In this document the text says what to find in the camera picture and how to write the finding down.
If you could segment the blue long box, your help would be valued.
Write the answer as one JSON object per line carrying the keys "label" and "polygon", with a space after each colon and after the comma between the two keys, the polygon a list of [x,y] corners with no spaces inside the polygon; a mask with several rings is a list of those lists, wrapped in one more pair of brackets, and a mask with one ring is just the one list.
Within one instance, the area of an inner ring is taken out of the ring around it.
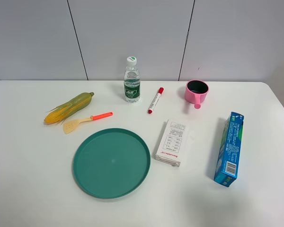
{"label": "blue long box", "polygon": [[238,176],[243,123],[243,115],[231,112],[223,129],[214,181],[225,187]]}

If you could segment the teal round plate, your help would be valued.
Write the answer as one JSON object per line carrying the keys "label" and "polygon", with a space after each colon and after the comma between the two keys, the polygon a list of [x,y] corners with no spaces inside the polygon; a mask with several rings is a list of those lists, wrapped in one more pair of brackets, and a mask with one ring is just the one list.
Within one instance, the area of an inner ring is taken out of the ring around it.
{"label": "teal round plate", "polygon": [[110,128],[87,137],[78,147],[72,162],[77,185],[100,199],[115,199],[137,189],[145,180],[151,154],[136,133]]}

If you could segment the white cardboard box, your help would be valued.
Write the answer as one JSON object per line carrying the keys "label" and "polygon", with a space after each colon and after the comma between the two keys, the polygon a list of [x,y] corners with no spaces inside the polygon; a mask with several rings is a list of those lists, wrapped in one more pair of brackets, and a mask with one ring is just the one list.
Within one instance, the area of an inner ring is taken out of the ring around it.
{"label": "white cardboard box", "polygon": [[190,128],[186,121],[168,119],[155,159],[180,167]]}

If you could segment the clear water bottle green label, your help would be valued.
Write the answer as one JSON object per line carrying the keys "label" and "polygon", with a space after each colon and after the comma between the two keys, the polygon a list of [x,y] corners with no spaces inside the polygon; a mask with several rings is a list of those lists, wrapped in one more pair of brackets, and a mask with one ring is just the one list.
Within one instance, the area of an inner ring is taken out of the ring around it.
{"label": "clear water bottle green label", "polygon": [[140,72],[135,57],[128,57],[126,62],[127,66],[124,73],[124,95],[127,102],[135,103],[140,99]]}

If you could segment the red white marker pen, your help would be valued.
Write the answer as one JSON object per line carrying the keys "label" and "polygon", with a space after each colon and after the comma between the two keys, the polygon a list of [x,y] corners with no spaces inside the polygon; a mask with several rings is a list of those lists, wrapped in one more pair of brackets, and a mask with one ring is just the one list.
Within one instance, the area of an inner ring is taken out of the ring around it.
{"label": "red white marker pen", "polygon": [[160,99],[160,97],[161,97],[163,91],[164,91],[164,88],[163,88],[163,87],[160,87],[160,88],[158,89],[158,91],[157,91],[157,93],[156,93],[154,99],[152,100],[152,102],[151,102],[151,104],[150,104],[150,106],[149,106],[149,108],[148,108],[148,110],[147,110],[147,113],[148,113],[148,114],[151,114],[151,113],[153,112],[153,110],[155,109],[155,107],[156,107],[156,105],[157,105],[157,103],[158,103],[158,101],[159,101],[159,99]]}

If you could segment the pink toy saucepan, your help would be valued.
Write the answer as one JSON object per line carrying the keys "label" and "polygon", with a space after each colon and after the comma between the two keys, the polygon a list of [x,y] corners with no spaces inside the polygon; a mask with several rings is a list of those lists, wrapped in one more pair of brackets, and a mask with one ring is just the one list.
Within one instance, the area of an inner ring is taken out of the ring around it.
{"label": "pink toy saucepan", "polygon": [[200,80],[191,80],[187,82],[185,89],[185,100],[194,105],[195,109],[200,109],[202,102],[209,92],[208,85]]}

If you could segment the yellow green toy corn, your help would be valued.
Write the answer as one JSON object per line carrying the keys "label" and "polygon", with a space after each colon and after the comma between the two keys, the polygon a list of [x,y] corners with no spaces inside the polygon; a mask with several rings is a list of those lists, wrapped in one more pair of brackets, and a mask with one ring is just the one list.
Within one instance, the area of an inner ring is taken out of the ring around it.
{"label": "yellow green toy corn", "polygon": [[54,123],[63,122],[68,117],[88,106],[94,96],[94,92],[84,92],[68,102],[55,107],[50,110],[50,113],[45,117],[44,124],[50,125]]}

